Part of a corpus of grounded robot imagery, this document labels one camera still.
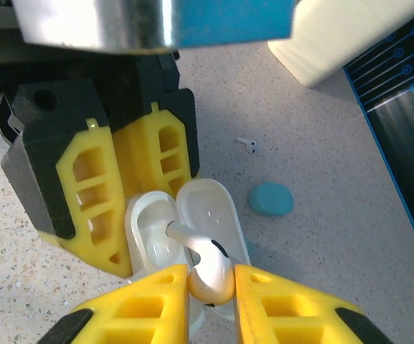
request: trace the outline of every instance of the airpod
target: airpod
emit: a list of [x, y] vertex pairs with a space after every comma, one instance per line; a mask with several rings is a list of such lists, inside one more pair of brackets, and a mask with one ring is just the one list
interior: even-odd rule
[[165, 232], [200, 256], [200, 263], [194, 265], [187, 278], [192, 296], [213, 307], [230, 301], [235, 292], [235, 277], [224, 248], [208, 236], [176, 221], [170, 222]]
[[256, 152], [256, 141], [254, 140], [247, 140], [246, 138], [236, 138], [235, 142], [243, 143], [247, 148], [247, 152], [249, 152], [249, 154], [253, 154], [254, 152]]

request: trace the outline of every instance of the open case lid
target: open case lid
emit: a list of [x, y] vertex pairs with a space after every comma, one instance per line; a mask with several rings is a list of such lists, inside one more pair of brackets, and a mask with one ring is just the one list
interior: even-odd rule
[[[250, 264], [234, 201], [221, 183], [214, 179], [194, 179], [179, 190], [176, 205], [181, 222], [219, 242], [233, 264]], [[198, 255], [191, 254], [194, 264], [199, 263]], [[233, 300], [212, 310], [234, 320]]]

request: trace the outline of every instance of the speckled countertop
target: speckled countertop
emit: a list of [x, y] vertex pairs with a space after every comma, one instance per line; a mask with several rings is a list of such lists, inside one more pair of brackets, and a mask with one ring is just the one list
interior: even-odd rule
[[[226, 185], [262, 269], [357, 303], [395, 344], [414, 343], [414, 231], [342, 72], [300, 86], [265, 43], [182, 52], [197, 99], [203, 176]], [[254, 138], [249, 155], [236, 136]], [[0, 138], [0, 160], [7, 150]], [[281, 219], [246, 206], [286, 184]], [[0, 168], [0, 343], [35, 343], [76, 304], [125, 281], [42, 242]], [[193, 343], [234, 343], [213, 315]]]

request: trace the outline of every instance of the yellow 3d printed part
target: yellow 3d printed part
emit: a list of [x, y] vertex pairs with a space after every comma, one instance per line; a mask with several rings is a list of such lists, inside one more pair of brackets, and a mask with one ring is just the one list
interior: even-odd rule
[[151, 108], [113, 134], [126, 198], [154, 190], [176, 196], [191, 180], [184, 124], [157, 102]]
[[72, 344], [188, 343], [186, 278], [187, 265], [173, 265], [77, 306], [93, 316]]
[[125, 199], [109, 127], [87, 120], [57, 162], [76, 234], [60, 246], [87, 264], [120, 277], [131, 275], [123, 226]]
[[346, 301], [249, 265], [235, 266], [235, 284], [239, 343], [362, 344], [336, 314], [361, 314]]

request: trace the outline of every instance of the mounting hole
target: mounting hole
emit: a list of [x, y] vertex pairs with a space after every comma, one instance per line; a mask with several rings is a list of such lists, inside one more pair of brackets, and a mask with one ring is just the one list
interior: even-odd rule
[[33, 94], [33, 101], [41, 110], [52, 111], [57, 107], [57, 97], [50, 90], [38, 90]]

